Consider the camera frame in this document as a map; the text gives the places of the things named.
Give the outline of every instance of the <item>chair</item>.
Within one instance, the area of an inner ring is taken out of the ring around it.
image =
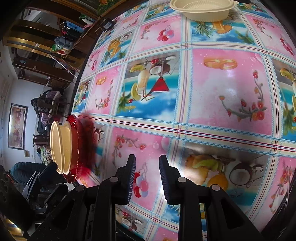
[[[51,98],[42,98],[39,97],[37,101],[37,107],[42,107],[47,109],[48,111],[42,111],[45,114],[51,114],[51,115],[61,115],[62,117],[66,117],[64,115],[65,107],[70,104],[66,101],[63,101],[61,99],[51,99]]]
[[[49,136],[46,135],[33,135],[33,146],[49,146],[50,142],[49,142]]]
[[[45,173],[46,168],[41,173],[35,172],[21,194],[0,165],[0,212],[24,232],[26,239],[68,193],[67,185],[60,183],[48,193],[44,202],[38,203],[41,189],[39,181]]]

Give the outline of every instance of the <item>clothes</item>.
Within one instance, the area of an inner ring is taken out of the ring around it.
[[[41,122],[42,124],[44,124],[45,126],[47,125],[47,122],[50,120],[50,117],[45,114],[45,113],[42,113],[42,116],[41,116]]]
[[[47,168],[43,163],[18,162],[11,168],[10,175],[18,183],[26,185],[34,172],[43,170],[44,172],[39,176],[39,182],[43,188],[67,182],[63,175],[58,174],[55,162],[51,162]]]
[[[43,108],[37,106],[37,102],[40,99],[41,102],[45,102],[47,104],[52,104],[53,99],[59,99],[61,97],[61,93],[59,91],[47,91],[44,92],[39,98],[34,98],[31,100],[31,105],[33,106],[34,110],[36,111],[36,114],[39,114],[40,112],[50,113],[50,110],[48,108]]]
[[[42,172],[45,167],[42,163],[18,162],[10,169],[10,175],[18,183],[26,185],[34,172]]]
[[[52,162],[52,153],[50,148],[46,148],[45,146],[40,147],[41,150],[41,161],[43,164],[48,166],[49,163]]]
[[[37,156],[40,158],[40,160],[42,160],[41,159],[41,153],[37,152]]]
[[[41,102],[45,102],[47,104],[51,104],[51,99],[43,99],[43,98],[40,98],[41,99]],[[36,114],[39,114],[40,112],[46,112],[48,113],[49,110],[48,108],[43,108],[43,107],[39,107],[37,106],[37,102],[38,102],[39,98],[34,98],[31,100],[31,105],[33,106],[34,110],[36,111]]]

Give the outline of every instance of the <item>red glass plate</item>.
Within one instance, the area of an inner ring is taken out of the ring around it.
[[[72,183],[81,174],[86,163],[85,133],[80,120],[75,115],[68,115],[67,121],[70,123],[72,131],[72,158],[69,174],[63,175],[69,183]]]

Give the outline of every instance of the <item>painting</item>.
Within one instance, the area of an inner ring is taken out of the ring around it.
[[[288,190],[288,181],[290,184],[292,183],[295,168],[296,159],[290,157],[279,158],[276,174],[267,197],[261,204],[260,210],[254,220],[252,220],[259,231],[263,230],[283,202]]]
[[[239,17],[239,13],[231,9],[225,20],[218,22],[196,22],[191,20],[192,41],[224,41],[254,45],[254,40]]]
[[[245,15],[266,48],[296,60],[296,48],[286,31],[273,22],[252,15]]]
[[[161,187],[159,156],[167,154],[169,138],[113,128],[106,174],[111,177],[118,167],[126,165],[128,156],[136,156],[136,171],[131,202],[153,210]]]
[[[182,14],[169,16],[140,27],[133,54],[181,41]]]
[[[278,80],[283,113],[283,139],[296,141],[296,69],[272,59]]]
[[[272,134],[271,94],[260,54],[194,49],[189,123]]]
[[[116,115],[174,121],[179,59],[178,51],[128,63]]]
[[[115,205],[115,218],[127,230],[143,238],[147,220],[130,211],[123,205]]]
[[[86,113],[110,114],[120,71],[121,65],[105,70],[94,77]]]
[[[176,13],[175,10],[171,9],[170,7],[170,1],[166,1],[163,3],[158,3],[153,6],[151,6],[148,9],[148,13],[144,19],[144,22],[152,20],[154,18],[162,17],[171,13]]]
[[[25,150],[25,127],[28,106],[11,104],[8,122],[8,148]]]
[[[86,106],[87,98],[89,96],[89,89],[91,86],[92,77],[82,81],[79,84],[75,99],[73,112],[83,112]]]
[[[104,67],[117,60],[123,59],[128,52],[133,34],[133,31],[127,32],[112,40],[108,45],[100,67]]]
[[[148,2],[145,2],[145,3],[142,3],[140,5],[137,5],[129,10],[127,10],[125,13],[124,13],[124,17],[128,17],[130,15],[132,15],[133,13],[139,11],[139,10],[142,10],[143,8],[146,8],[148,5]]]
[[[111,8],[115,3],[118,3],[120,0],[99,0],[97,15],[100,16],[104,12],[106,12],[109,8]]]
[[[243,12],[249,12],[264,18],[272,19],[272,17],[266,12],[266,10],[264,10],[262,7],[260,7],[256,3],[239,3],[237,7],[239,8],[239,10]]]
[[[85,5],[88,6],[89,8],[94,8],[97,9],[99,5],[102,4],[103,1],[98,1],[98,0],[73,0],[77,5]]]
[[[103,45],[90,54],[81,78],[87,77],[97,71],[105,49],[106,45]]]

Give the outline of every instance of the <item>white wall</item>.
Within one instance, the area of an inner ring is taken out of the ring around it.
[[[57,24],[57,17],[52,14],[49,14],[46,12],[40,12],[32,21],[41,23],[59,30],[59,26]]]
[[[34,155],[33,134],[36,127],[36,112],[31,105],[31,99],[39,97],[43,93],[44,86],[26,80],[18,80],[9,54],[10,48],[2,46],[0,72],[11,83],[4,105],[3,122],[1,129],[1,152],[3,154],[3,166],[9,170],[17,162],[34,162],[31,155]],[[27,121],[25,127],[25,150],[30,151],[30,157],[25,157],[23,150],[16,150],[7,147],[7,132],[9,122],[10,105],[19,104],[28,106]]]
[[[42,94],[43,86],[35,84],[26,80],[16,80],[11,87],[8,99],[6,101],[7,111],[4,116],[4,137],[3,142],[3,156],[4,156],[4,168],[9,170],[17,162],[34,162],[34,159],[31,158],[31,155],[34,155],[33,147],[33,134],[35,134],[36,126],[36,112],[31,105],[31,99],[39,97]],[[9,111],[10,105],[20,104],[28,106],[27,121],[25,127],[25,150],[30,151],[30,157],[25,157],[23,150],[16,150],[7,147],[7,131],[8,131],[8,122],[9,122]]]

